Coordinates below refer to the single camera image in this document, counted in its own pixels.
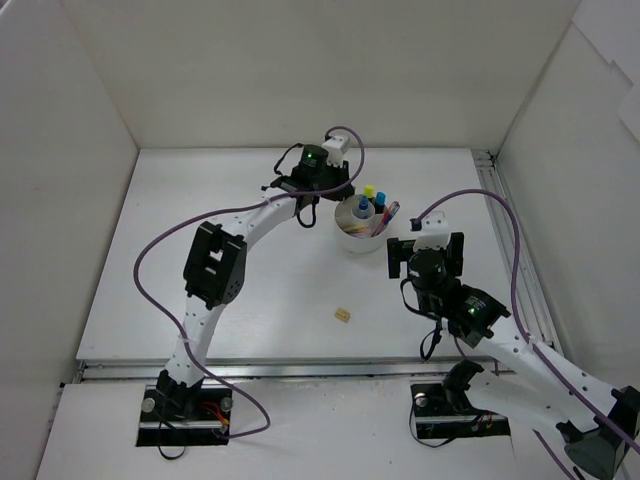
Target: bolt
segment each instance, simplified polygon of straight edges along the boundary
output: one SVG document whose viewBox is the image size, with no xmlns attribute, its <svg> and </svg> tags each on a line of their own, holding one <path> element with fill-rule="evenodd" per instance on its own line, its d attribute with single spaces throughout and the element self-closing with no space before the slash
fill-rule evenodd
<svg viewBox="0 0 640 480">
<path fill-rule="evenodd" d="M 147 397 L 142 401 L 142 411 L 144 413 L 153 412 L 153 409 L 155 407 L 156 407 L 156 401 L 151 397 Z"/>
<path fill-rule="evenodd" d="M 231 397 L 224 397 L 220 400 L 220 410 L 224 413 L 229 413 L 231 411 L 231 407 L 233 407 L 233 400 L 231 400 Z"/>
<path fill-rule="evenodd" d="M 413 398 L 413 401 L 415 402 L 416 407 L 419 408 L 424 408 L 427 406 L 427 403 L 429 403 L 429 400 L 427 400 L 427 396 L 424 393 L 417 393 Z"/>
</svg>

